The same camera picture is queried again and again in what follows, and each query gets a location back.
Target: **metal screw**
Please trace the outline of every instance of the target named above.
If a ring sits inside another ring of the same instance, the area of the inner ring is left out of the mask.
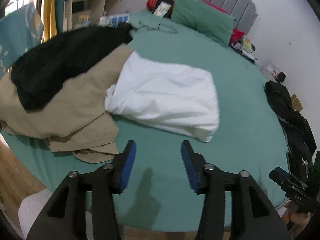
[[[244,178],[247,178],[247,177],[250,176],[250,173],[247,172],[247,171],[240,171],[240,176],[241,176],[241,177],[244,177]]]
[[[78,176],[79,173],[77,171],[70,171],[69,174],[68,174],[68,177],[69,178],[74,178],[76,176]]]
[[[212,171],[214,169],[214,165],[210,164],[210,163],[207,163],[207,164],[204,165],[204,168],[206,170]]]
[[[112,168],[113,168],[112,163],[106,163],[105,165],[103,165],[104,170],[111,170]]]

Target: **green bed sheet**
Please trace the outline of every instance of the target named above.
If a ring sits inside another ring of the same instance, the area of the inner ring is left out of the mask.
[[[129,139],[137,143],[137,156],[128,188],[114,195],[118,222],[137,228],[160,231],[195,231],[200,221],[203,195],[189,186],[180,154],[180,144],[188,139],[195,152],[223,171],[248,170],[267,193],[274,206],[285,199],[281,188],[269,179],[276,166],[288,170],[288,151],[282,128],[270,109],[263,85],[265,78],[256,65],[204,35],[182,25],[151,15],[148,11],[130,16],[135,26],[129,46],[142,57],[167,63],[181,63],[209,70],[220,105],[220,126],[212,141],[177,135],[115,116],[120,129],[119,151]],[[178,33],[150,31],[157,28]],[[2,132],[16,157],[49,189],[54,190],[69,171],[97,169],[71,153],[52,153],[43,140],[11,136]],[[226,225],[231,221],[230,194],[226,197]]]

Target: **tan jacket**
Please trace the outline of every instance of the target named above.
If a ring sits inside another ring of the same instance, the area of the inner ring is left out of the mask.
[[[17,89],[7,73],[0,81],[0,120],[3,129],[33,138],[46,139],[53,152],[77,151],[82,160],[101,162],[112,155],[94,157],[96,152],[116,154],[118,127],[105,112],[106,90],[119,78],[133,51],[119,46],[88,72],[64,82],[63,88],[38,112],[26,112]]]

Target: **wooden floor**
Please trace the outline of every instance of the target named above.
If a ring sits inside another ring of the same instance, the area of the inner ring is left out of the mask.
[[[5,212],[20,228],[18,209],[24,198],[44,190],[44,186],[13,155],[0,135],[0,195]]]
[[[18,209],[22,200],[45,188],[14,156],[0,135],[0,200],[18,228]],[[126,240],[194,240],[196,232],[156,232],[125,226],[124,235]],[[230,233],[225,233],[223,240],[229,238]]]

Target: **black clothing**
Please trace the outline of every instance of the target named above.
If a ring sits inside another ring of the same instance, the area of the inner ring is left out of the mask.
[[[11,73],[23,108],[42,109],[67,79],[87,72],[130,41],[126,29],[88,27],[58,34],[28,51],[13,64]]]
[[[306,182],[312,156],[317,148],[309,123],[293,109],[285,86],[268,81],[265,92],[270,107],[279,116],[279,122],[287,134],[291,174]]]

